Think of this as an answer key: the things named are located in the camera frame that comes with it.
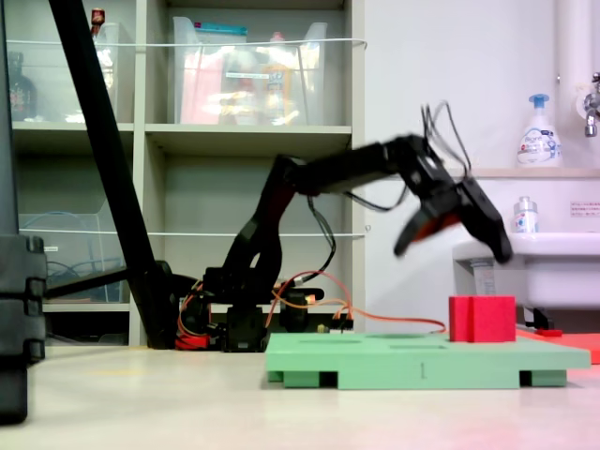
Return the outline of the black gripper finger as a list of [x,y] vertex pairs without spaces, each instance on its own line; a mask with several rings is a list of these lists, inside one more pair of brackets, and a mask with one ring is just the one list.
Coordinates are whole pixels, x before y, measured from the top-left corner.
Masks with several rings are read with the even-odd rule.
[[503,225],[503,219],[474,178],[458,183],[461,206],[460,220],[469,234],[485,244],[497,263],[508,263],[513,249]]
[[396,256],[403,255],[412,244],[423,241],[458,223],[458,215],[452,211],[439,211],[423,206],[407,222],[394,246]]

